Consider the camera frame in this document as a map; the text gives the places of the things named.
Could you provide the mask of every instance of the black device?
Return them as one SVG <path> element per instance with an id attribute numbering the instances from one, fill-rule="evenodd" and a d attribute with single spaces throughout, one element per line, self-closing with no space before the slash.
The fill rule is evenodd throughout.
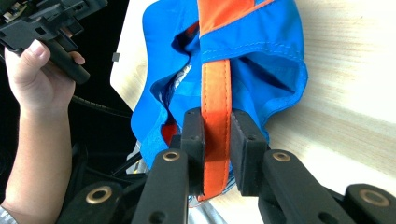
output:
<path id="1" fill-rule="evenodd" d="M 58 223 L 187 223 L 189 195 L 203 193 L 204 136 L 201 108 L 186 112 L 183 132 L 158 153 L 148 176 L 131 175 L 126 182 L 96 175 L 84 186 L 69 186 L 74 193 Z M 259 198 L 265 224 L 395 223 L 393 195 L 366 184 L 349 186 L 345 195 L 326 189 L 295 155 L 269 148 L 250 115 L 240 110 L 231 115 L 230 159 L 236 186 L 242 196 Z M 81 167 L 74 174 L 84 174 Z M 86 182 L 83 176 L 92 176 L 87 173 L 76 182 Z"/>
<path id="2" fill-rule="evenodd" d="M 79 20 L 106 5 L 107 0 L 1 0 L 0 43 L 21 55 L 38 39 L 49 48 L 51 61 L 83 84 L 90 74 L 68 54 L 78 49 L 70 35 L 84 30 Z"/>

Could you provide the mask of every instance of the orange strap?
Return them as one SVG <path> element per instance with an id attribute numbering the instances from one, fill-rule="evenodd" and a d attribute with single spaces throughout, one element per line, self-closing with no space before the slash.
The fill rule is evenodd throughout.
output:
<path id="1" fill-rule="evenodd" d="M 201 113 L 205 127 L 204 196 L 224 190 L 230 160 L 231 71 L 230 61 L 203 64 Z"/>
<path id="2" fill-rule="evenodd" d="M 198 0 L 200 36 L 217 30 L 274 0 Z M 230 160 L 232 110 L 230 61 L 203 64 L 201 113 L 205 125 L 204 195 L 213 198 L 226 187 Z"/>

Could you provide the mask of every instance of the screw hole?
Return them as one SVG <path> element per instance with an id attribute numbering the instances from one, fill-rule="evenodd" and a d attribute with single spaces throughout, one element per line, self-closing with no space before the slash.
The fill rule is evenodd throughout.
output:
<path id="1" fill-rule="evenodd" d="M 167 152 L 163 154 L 163 159 L 166 161 L 177 161 L 180 155 L 176 152 Z"/>
<path id="2" fill-rule="evenodd" d="M 91 190 L 90 193 L 85 198 L 85 200 L 87 201 L 87 203 L 90 204 L 103 203 L 110 198 L 111 194 L 112 194 L 111 187 L 102 186 L 100 188 Z"/>
<path id="3" fill-rule="evenodd" d="M 371 189 L 361 189 L 359 195 L 365 202 L 378 207 L 388 207 L 390 205 L 387 197 Z"/>
<path id="4" fill-rule="evenodd" d="M 283 152 L 276 152 L 273 154 L 274 159 L 277 161 L 290 161 L 291 157 Z"/>
<path id="5" fill-rule="evenodd" d="M 166 215 L 163 212 L 153 212 L 149 216 L 149 222 L 152 224 L 162 224 L 165 222 Z"/>

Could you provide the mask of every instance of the blue fabric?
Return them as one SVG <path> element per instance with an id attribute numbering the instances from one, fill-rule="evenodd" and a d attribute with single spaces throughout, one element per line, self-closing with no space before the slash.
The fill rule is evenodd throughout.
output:
<path id="1" fill-rule="evenodd" d="M 247 111 L 267 140 L 268 119 L 297 104 L 304 92 L 304 39 L 294 1 L 275 0 L 182 47 L 178 36 L 198 22 L 197 8 L 196 1 L 160 0 L 144 15 L 148 78 L 132 129 L 148 167 L 167 149 L 161 136 L 165 122 L 174 118 L 181 129 L 184 113 L 201 106 L 202 63 L 230 59 L 233 108 Z M 164 97 L 186 66 L 190 70 L 171 98 Z"/>

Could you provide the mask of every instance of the sleeve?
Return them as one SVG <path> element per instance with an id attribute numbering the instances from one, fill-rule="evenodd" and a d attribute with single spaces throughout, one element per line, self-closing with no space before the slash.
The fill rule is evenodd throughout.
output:
<path id="1" fill-rule="evenodd" d="M 18 224 L 12 215 L 0 206 L 0 224 Z"/>

